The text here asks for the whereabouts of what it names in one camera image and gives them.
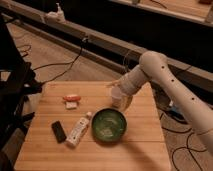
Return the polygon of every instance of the red and white object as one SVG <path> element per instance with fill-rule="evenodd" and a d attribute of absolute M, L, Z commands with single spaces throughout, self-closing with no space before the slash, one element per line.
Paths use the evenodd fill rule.
<path fill-rule="evenodd" d="M 78 107 L 78 102 L 81 100 L 81 96 L 77 94 L 69 94 L 63 97 L 66 102 L 66 109 L 76 109 Z"/>

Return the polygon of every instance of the floor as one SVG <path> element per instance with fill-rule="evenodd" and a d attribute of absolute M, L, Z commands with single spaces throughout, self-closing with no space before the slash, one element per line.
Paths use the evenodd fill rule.
<path fill-rule="evenodd" d="M 28 53 L 24 59 L 32 63 L 32 68 L 49 63 L 70 62 L 77 56 L 76 53 L 42 38 L 39 34 L 29 32 L 22 27 L 10 23 L 8 24 L 8 28 L 18 49 L 21 51 L 21 54 L 24 55 L 26 52 Z M 36 78 L 39 81 L 47 81 L 64 72 L 66 69 L 68 69 L 68 66 L 66 65 L 38 69 L 35 71 Z M 110 68 L 80 56 L 73 67 L 56 80 L 110 81 L 118 79 L 120 76 L 121 74 L 111 70 Z M 189 130 L 189 125 L 180 124 L 168 117 L 166 114 L 163 114 L 164 112 L 161 109 L 166 109 L 166 106 L 169 103 L 167 96 L 165 96 L 162 91 L 158 91 L 156 89 L 153 89 L 153 93 L 155 95 L 156 104 L 159 108 L 159 119 L 161 120 L 163 127 L 163 133 L 171 159 L 172 170 L 213 170 L 212 156 L 210 156 L 210 154 L 206 151 L 191 151 L 194 158 L 199 163 L 196 164 L 189 151 L 184 148 L 186 147 L 187 137 L 189 137 L 188 141 L 190 148 L 202 150 L 204 149 L 203 145 L 200 143 L 196 135 L 193 134 L 192 130 Z M 23 113 L 35 111 L 39 98 L 40 94 L 30 96 L 30 101 L 26 103 Z M 17 130 L 8 144 L 4 147 L 4 151 L 8 155 L 12 164 L 16 161 L 23 139 L 24 135 Z M 177 150 L 174 153 L 174 157 L 172 157 L 172 153 L 179 147 L 182 148 Z"/>

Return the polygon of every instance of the wooden table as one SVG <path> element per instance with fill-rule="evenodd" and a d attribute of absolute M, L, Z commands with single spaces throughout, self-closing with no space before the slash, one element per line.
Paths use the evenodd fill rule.
<path fill-rule="evenodd" d="M 132 3 L 132 0 L 117 0 Z M 139 5 L 165 8 L 170 12 L 179 12 L 201 18 L 206 18 L 211 5 L 199 3 L 199 0 L 140 0 Z"/>
<path fill-rule="evenodd" d="M 42 93 L 36 115 L 15 164 L 16 171 L 167 171 L 170 161 L 150 85 L 135 95 L 124 112 L 127 131 L 116 145 L 94 141 L 91 129 L 75 149 L 58 144 L 51 123 L 60 120 L 68 134 L 87 111 L 111 107 L 108 82 L 51 82 Z M 62 96 L 82 96 L 66 110 Z"/>

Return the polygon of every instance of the black remote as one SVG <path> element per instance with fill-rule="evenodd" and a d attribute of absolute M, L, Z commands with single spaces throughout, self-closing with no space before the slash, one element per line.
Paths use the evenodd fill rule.
<path fill-rule="evenodd" d="M 52 130 L 55 134 L 58 143 L 64 142 L 66 140 L 66 135 L 59 121 L 52 123 Z"/>

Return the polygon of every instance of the chair leg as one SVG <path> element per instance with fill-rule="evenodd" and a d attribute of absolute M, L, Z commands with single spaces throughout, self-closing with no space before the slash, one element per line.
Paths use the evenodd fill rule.
<path fill-rule="evenodd" d="M 0 150 L 4 147 L 4 145 L 7 143 L 7 141 L 10 139 L 13 132 L 16 130 L 16 126 L 10 126 L 5 132 L 5 136 L 3 136 L 0 140 Z"/>
<path fill-rule="evenodd" d="M 24 107 L 24 96 L 20 98 L 20 102 L 16 108 L 16 114 L 18 116 L 21 116 L 22 111 L 23 111 L 23 107 Z"/>
<path fill-rule="evenodd" d="M 0 170 L 14 171 L 10 160 L 8 159 L 7 155 L 3 151 L 0 151 Z"/>
<path fill-rule="evenodd" d="M 30 99 L 29 99 L 29 97 L 28 96 L 24 96 L 24 102 L 27 102 L 27 101 L 29 101 Z"/>
<path fill-rule="evenodd" d="M 24 125 L 19 125 L 18 128 L 24 133 L 24 135 L 27 135 L 27 131 L 28 131 L 28 128 L 25 127 Z"/>

